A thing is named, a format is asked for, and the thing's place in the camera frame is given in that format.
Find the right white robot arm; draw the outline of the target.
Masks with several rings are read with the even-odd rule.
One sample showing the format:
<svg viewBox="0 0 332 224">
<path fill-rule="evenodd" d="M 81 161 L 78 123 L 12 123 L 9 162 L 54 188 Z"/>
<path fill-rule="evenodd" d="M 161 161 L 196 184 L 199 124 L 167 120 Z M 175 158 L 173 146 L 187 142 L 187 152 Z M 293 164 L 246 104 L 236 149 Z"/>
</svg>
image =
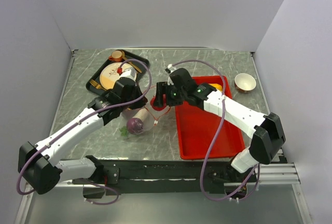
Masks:
<svg viewBox="0 0 332 224">
<path fill-rule="evenodd" d="M 286 141 L 278 115 L 256 112 L 206 82 L 198 84 L 184 68 L 171 67 L 167 72 L 168 80 L 156 84 L 154 107 L 178 106 L 187 102 L 228 121 L 251 139 L 250 146 L 238 153 L 227 168 L 231 181 L 240 181 L 255 165 L 271 163 Z"/>
</svg>

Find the red plastic bin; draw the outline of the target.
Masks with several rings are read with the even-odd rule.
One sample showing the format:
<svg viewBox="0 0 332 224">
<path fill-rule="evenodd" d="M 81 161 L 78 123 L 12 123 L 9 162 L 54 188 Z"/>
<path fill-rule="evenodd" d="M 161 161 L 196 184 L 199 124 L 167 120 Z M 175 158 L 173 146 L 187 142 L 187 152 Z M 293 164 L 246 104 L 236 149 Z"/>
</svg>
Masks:
<svg viewBox="0 0 332 224">
<path fill-rule="evenodd" d="M 221 118 L 186 102 L 175 107 L 175 115 L 181 159 L 204 159 Z M 225 121 L 209 158 L 231 158 L 244 148 L 241 130 Z"/>
</svg>

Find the orange cup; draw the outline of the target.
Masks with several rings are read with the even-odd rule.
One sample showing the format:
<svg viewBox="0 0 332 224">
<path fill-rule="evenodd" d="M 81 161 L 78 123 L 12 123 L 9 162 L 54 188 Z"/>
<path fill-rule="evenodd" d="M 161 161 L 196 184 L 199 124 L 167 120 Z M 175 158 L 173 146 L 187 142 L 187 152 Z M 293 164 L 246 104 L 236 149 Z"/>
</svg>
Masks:
<svg viewBox="0 0 332 224">
<path fill-rule="evenodd" d="M 121 50 L 115 50 L 111 53 L 108 59 L 113 62 L 122 62 L 123 52 Z"/>
</svg>

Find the cream and orange plate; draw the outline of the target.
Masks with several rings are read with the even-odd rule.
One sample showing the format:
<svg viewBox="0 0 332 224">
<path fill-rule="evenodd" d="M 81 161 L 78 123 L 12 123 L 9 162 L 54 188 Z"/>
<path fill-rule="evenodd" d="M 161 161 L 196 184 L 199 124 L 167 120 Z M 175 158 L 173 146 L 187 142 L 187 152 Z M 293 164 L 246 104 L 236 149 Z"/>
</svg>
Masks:
<svg viewBox="0 0 332 224">
<path fill-rule="evenodd" d="M 111 63 L 110 65 L 107 65 L 100 73 L 100 84 L 105 89 L 112 89 L 114 87 L 115 82 L 119 79 L 119 75 L 117 70 L 119 66 L 121 65 L 121 62 L 115 62 Z M 125 63 L 121 68 L 122 70 L 126 68 L 132 67 L 130 64 Z"/>
</svg>

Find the yellow lemon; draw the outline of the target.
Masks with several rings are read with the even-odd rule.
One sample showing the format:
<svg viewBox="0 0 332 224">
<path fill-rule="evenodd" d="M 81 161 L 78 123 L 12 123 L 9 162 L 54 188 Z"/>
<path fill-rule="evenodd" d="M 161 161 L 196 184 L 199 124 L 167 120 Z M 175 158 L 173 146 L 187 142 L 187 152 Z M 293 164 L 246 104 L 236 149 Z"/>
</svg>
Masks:
<svg viewBox="0 0 332 224">
<path fill-rule="evenodd" d="M 222 91 L 223 90 L 223 87 L 219 84 L 216 84 L 216 83 L 212 83 L 211 84 L 212 87 L 216 88 L 217 90 L 219 91 Z"/>
</svg>

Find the purple onion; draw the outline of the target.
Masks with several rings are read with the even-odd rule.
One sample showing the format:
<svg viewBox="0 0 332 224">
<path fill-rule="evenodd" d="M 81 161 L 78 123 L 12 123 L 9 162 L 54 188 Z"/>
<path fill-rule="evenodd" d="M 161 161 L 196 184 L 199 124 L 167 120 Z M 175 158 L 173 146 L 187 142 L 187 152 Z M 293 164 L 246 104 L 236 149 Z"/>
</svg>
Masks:
<svg viewBox="0 0 332 224">
<path fill-rule="evenodd" d="M 130 134 L 140 134 L 144 131 L 144 123 L 140 118 L 131 118 L 126 124 Z"/>
</svg>

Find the white radish with leaves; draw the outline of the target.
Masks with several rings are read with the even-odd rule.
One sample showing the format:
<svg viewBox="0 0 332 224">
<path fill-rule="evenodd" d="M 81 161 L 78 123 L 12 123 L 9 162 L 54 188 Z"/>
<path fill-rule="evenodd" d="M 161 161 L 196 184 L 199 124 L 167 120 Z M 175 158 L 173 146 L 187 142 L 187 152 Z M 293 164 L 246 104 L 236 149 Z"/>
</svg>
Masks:
<svg viewBox="0 0 332 224">
<path fill-rule="evenodd" d="M 126 123 L 131 118 L 140 118 L 143 121 L 144 127 L 145 127 L 145 122 L 146 122 L 146 119 L 148 118 L 148 111 L 145 108 L 136 109 L 136 110 L 127 109 L 121 113 L 121 116 L 124 118 Z M 130 134 L 127 130 L 126 125 L 120 129 L 120 134 L 121 134 L 121 136 L 125 136 L 125 137 L 127 137 Z"/>
</svg>

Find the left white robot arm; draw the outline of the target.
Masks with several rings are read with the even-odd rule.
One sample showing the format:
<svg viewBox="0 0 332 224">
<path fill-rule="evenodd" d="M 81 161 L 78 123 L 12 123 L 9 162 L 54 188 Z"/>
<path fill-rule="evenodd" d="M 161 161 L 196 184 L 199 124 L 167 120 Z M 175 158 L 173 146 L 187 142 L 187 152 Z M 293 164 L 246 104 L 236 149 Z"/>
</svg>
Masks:
<svg viewBox="0 0 332 224">
<path fill-rule="evenodd" d="M 25 179 L 32 190 L 45 194 L 58 183 L 86 179 L 95 184 L 104 177 L 104 166 L 94 156 L 63 160 L 63 156 L 89 134 L 118 118 L 126 110 L 138 109 L 147 103 L 138 83 L 121 77 L 112 89 L 94 98 L 69 124 L 48 138 L 24 143 L 19 149 L 19 179 Z"/>
</svg>

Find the clear zip bag orange zipper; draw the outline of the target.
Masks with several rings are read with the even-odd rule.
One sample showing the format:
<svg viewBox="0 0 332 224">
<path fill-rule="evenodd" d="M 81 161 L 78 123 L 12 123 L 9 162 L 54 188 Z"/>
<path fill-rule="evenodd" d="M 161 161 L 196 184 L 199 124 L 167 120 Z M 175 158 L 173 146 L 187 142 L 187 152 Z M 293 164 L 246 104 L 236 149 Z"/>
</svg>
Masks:
<svg viewBox="0 0 332 224">
<path fill-rule="evenodd" d="M 143 133 L 150 131 L 153 127 L 155 127 L 158 124 L 158 122 L 160 121 L 160 119 L 171 110 L 171 108 L 169 106 L 166 106 L 166 108 L 162 111 L 153 110 L 150 105 L 150 100 L 153 98 L 153 96 L 155 96 L 155 94 L 156 94 L 156 86 L 152 86 L 151 89 L 149 90 L 149 92 L 145 95 L 148 102 L 142 108 L 145 108 L 148 111 L 148 118 L 146 119 L 145 127 L 144 127 L 145 131 Z"/>
</svg>

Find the gold fork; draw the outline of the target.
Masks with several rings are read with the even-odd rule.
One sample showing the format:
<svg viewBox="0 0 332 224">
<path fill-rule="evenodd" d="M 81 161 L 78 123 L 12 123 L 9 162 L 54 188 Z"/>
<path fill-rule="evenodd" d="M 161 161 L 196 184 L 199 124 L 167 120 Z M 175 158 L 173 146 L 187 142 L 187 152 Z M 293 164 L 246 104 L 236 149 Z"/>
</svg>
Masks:
<svg viewBox="0 0 332 224">
<path fill-rule="evenodd" d="M 98 90 L 107 91 L 101 84 L 97 83 L 95 80 L 91 79 L 89 83 Z"/>
</svg>

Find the gold spoon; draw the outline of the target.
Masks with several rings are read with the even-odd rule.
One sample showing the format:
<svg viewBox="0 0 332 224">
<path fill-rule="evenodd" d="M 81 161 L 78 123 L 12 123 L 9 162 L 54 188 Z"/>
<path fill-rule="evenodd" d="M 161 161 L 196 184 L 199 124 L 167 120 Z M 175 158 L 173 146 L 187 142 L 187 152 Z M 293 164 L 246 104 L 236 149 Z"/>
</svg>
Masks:
<svg viewBox="0 0 332 224">
<path fill-rule="evenodd" d="M 123 58 L 127 63 L 129 63 L 138 73 L 142 73 L 141 69 L 137 67 L 130 59 L 127 59 L 126 57 Z"/>
</svg>

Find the red apple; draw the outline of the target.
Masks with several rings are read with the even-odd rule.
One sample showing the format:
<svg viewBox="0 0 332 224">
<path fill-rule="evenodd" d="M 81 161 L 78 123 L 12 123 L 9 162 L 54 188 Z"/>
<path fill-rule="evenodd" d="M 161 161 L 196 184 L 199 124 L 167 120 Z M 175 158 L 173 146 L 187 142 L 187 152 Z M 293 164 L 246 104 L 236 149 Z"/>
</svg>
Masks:
<svg viewBox="0 0 332 224">
<path fill-rule="evenodd" d="M 166 104 L 163 103 L 162 106 L 155 106 L 154 105 L 155 99 L 156 99 L 156 97 L 153 96 L 153 98 L 150 100 L 150 105 L 151 105 L 152 109 L 155 110 L 155 111 L 162 111 L 162 110 L 164 110 L 166 108 Z"/>
</svg>

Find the white bowl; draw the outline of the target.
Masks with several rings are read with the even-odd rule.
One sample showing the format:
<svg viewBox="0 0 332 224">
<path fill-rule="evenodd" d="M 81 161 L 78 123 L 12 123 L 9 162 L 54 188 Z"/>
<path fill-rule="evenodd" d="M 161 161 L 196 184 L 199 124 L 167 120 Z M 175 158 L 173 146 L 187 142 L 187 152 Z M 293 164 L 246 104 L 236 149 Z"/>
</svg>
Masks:
<svg viewBox="0 0 332 224">
<path fill-rule="evenodd" d="M 241 93 L 249 93 L 256 88 L 257 82 L 250 74 L 240 73 L 234 78 L 234 86 Z"/>
</svg>

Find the dark green tray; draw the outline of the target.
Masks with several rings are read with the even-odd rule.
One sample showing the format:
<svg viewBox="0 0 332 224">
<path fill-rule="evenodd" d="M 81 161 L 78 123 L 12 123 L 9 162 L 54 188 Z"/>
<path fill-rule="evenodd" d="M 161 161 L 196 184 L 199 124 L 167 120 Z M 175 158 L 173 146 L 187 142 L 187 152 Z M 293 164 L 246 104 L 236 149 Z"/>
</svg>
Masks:
<svg viewBox="0 0 332 224">
<path fill-rule="evenodd" d="M 127 50 L 121 50 L 122 52 L 123 52 L 123 58 L 124 57 L 126 57 L 127 59 L 133 59 L 134 61 L 133 61 L 133 63 L 137 66 L 137 67 L 139 67 L 140 69 L 141 69 L 141 71 L 142 71 L 142 73 L 138 73 L 137 72 L 137 78 L 136 78 L 136 81 L 139 81 L 142 77 L 143 77 L 143 75 L 146 73 L 146 69 L 142 66 L 142 64 L 141 63 L 139 63 L 138 61 L 141 61 L 141 62 L 143 62 L 147 67 L 149 67 L 149 61 L 146 59 L 146 58 L 143 58 L 143 57 L 141 57 L 141 56 L 139 56 L 139 55 L 137 55 L 137 54 L 134 54 L 134 53 L 132 53 L 132 52 L 129 52 L 129 51 L 127 51 Z M 95 87 L 93 87 L 90 83 L 89 83 L 89 81 L 91 80 L 91 79 L 93 79 L 93 80 L 95 80 L 97 83 L 99 83 L 100 84 L 100 79 L 99 79 L 99 77 L 100 77 L 100 73 L 101 73 L 101 71 L 107 66 L 107 65 L 110 65 L 111 63 L 115 63 L 115 62 L 113 62 L 113 61 L 110 61 L 108 58 L 107 58 L 107 60 L 97 69 L 97 71 L 91 76 L 91 78 L 90 79 L 88 79 L 88 81 L 86 82 L 86 89 L 89 91 L 89 92 L 91 92 L 91 93 L 93 93 L 93 94 L 95 94 L 95 95 L 101 95 L 101 94 L 103 94 L 103 90 L 98 90 L 98 89 L 96 89 Z"/>
</svg>

